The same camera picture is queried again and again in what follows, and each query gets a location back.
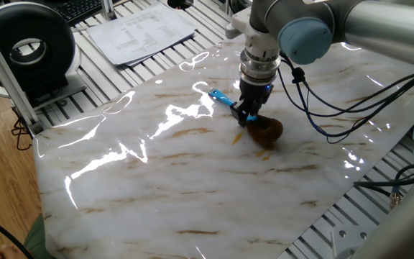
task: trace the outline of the silver cylinder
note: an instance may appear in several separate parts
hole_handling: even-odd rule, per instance
[[[351,259],[414,259],[414,188]]]
[[[344,36],[351,45],[414,64],[414,7],[360,2],[347,15]]]

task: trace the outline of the brown stain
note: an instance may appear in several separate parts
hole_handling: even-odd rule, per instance
[[[82,212],[92,213],[92,212],[102,212],[104,209],[81,209]]]
[[[255,154],[255,156],[256,156],[257,158],[259,158],[260,156],[264,155],[264,154],[266,153],[266,151],[267,151],[267,150],[265,150],[265,149],[264,149],[264,150],[260,150],[260,151],[258,151],[258,152],[257,152],[257,154]]]
[[[155,94],[157,98],[166,98],[166,97],[179,97],[179,96],[192,96],[196,93],[192,94]]]
[[[187,155],[191,155],[193,158],[197,158],[197,157],[203,156],[202,154],[179,153],[179,154],[174,154],[174,155],[166,155],[165,157],[162,157],[162,158],[163,159],[178,158],[180,156],[187,156]]]
[[[272,168],[272,169],[269,169],[268,171],[276,171],[276,173],[282,173],[282,172],[301,172],[301,171],[315,170],[315,169],[317,169],[317,165],[304,165],[299,168],[285,168],[285,169]]]
[[[337,121],[340,121],[340,122],[349,122],[350,121],[350,119],[343,119],[343,118],[331,118],[331,119],[337,120]]]
[[[207,132],[213,132],[213,130],[209,130],[206,128],[186,129],[186,130],[181,130],[179,132],[175,132],[173,134],[173,137],[178,137],[180,135],[188,134],[189,132],[199,132],[202,134],[202,133],[207,133]]]
[[[160,253],[149,253],[149,252],[143,252],[143,253],[145,255],[163,255],[163,254],[160,254]],[[169,258],[196,259],[196,258],[192,258],[192,257],[186,258],[184,256],[179,256],[179,255],[165,255],[165,256],[168,256]]]
[[[147,188],[154,188],[153,186],[147,186]],[[162,190],[160,187],[156,187],[158,190]]]
[[[367,97],[368,97],[368,96],[364,96],[364,97],[355,98],[355,99],[352,99],[352,100],[349,100],[349,101],[345,101],[344,103],[345,103],[345,104],[349,104],[349,103],[351,103],[351,102],[362,101],[363,99],[365,99],[365,98],[367,98]]]
[[[64,131],[66,131],[66,129],[63,129],[63,128],[61,128],[61,127],[55,127],[55,128],[53,128],[54,129],[54,131],[56,131],[56,132],[64,132]]]
[[[254,244],[256,242],[259,242],[259,239],[256,239],[256,240],[247,240],[247,242],[249,242],[250,244]]]
[[[264,241],[261,241],[259,239],[255,239],[255,240],[247,240],[247,242],[250,243],[250,244],[254,244],[254,243],[258,243],[258,242],[265,242],[265,243],[270,244],[270,245],[284,245],[283,243],[281,243],[277,240],[264,240]]]
[[[168,255],[168,258],[195,259],[195,258],[192,258],[192,257],[186,258],[186,257],[179,256],[179,255]],[[162,257],[159,257],[159,256],[152,256],[152,257],[150,257],[148,259],[168,259],[168,258],[162,258]]]
[[[341,125],[333,125],[333,124],[324,124],[324,125],[319,125],[319,127],[343,127]]]
[[[86,246],[86,247],[62,247],[60,249],[57,249],[57,251],[60,252],[60,253],[71,253],[74,250],[87,251],[87,249],[89,249],[89,246]]]
[[[208,79],[210,79],[210,80],[229,80],[229,79],[226,79],[226,78],[214,78],[214,77],[208,77]]]
[[[284,244],[282,244],[281,242],[279,242],[277,240],[266,240],[265,242],[267,244],[270,244],[270,245],[284,245]]]
[[[242,138],[243,134],[244,132],[240,132],[239,134],[237,134],[236,137],[234,137],[233,142],[231,142],[231,145],[238,143],[238,141],[240,141],[240,139]]]
[[[318,202],[319,201],[304,201],[304,202],[300,203],[300,205],[317,206]]]
[[[257,174],[257,172],[240,172],[240,171],[233,171],[233,170],[225,170],[224,172],[226,172],[226,173],[237,173],[237,174],[243,174],[243,175],[246,175],[246,174],[256,175]]]
[[[219,231],[202,231],[202,230],[180,230],[178,234],[203,234],[203,235],[217,235]]]
[[[354,66],[352,65],[352,66],[350,66],[350,67],[348,67],[348,68],[345,68],[345,69],[343,69],[342,71],[339,71],[338,73],[343,73],[344,71],[347,71],[347,70],[349,70],[349,69],[351,69],[351,68],[353,68]]]
[[[111,200],[113,202],[120,202],[120,203],[132,203],[134,201],[152,201],[158,198],[167,198],[168,195],[157,195],[157,196],[148,196],[148,197],[142,197],[142,198],[128,198],[128,199],[117,199],[117,200]]]

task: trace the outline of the glossy plastic sheet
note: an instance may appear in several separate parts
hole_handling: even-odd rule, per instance
[[[218,88],[239,98],[243,47],[242,38],[213,46],[36,136],[47,248],[56,258],[275,259],[414,123],[411,91],[330,145],[276,81],[260,113],[279,119],[284,133],[265,150],[207,94]],[[315,92],[345,107],[414,73],[346,45],[304,69]],[[314,112],[332,112],[309,102]],[[360,116],[316,122],[338,132]]]

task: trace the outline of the keyboard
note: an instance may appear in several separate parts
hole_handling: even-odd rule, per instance
[[[100,0],[69,0],[61,5],[53,7],[68,25],[75,26],[84,19],[89,18],[92,14],[101,11]]]

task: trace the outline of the metal grid table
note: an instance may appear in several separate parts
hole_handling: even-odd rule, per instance
[[[118,17],[140,12],[157,0],[133,0],[116,6]],[[220,10],[216,0],[195,0],[194,6],[181,13],[197,26],[193,37],[163,50],[132,67],[115,66],[98,50],[86,31],[75,32],[76,44],[82,54],[78,70],[87,89],[37,111],[44,128],[64,122],[75,115],[94,109],[159,73],[181,63],[202,50],[226,39],[225,27],[231,17]],[[105,19],[98,14],[76,27],[98,25]],[[388,181],[398,170],[414,163],[414,142],[405,136],[362,181]],[[403,194],[411,186],[401,188]],[[353,187],[343,195],[321,218],[307,229],[279,259],[333,258],[331,229],[337,224],[376,227],[387,216],[389,199],[368,189]]]

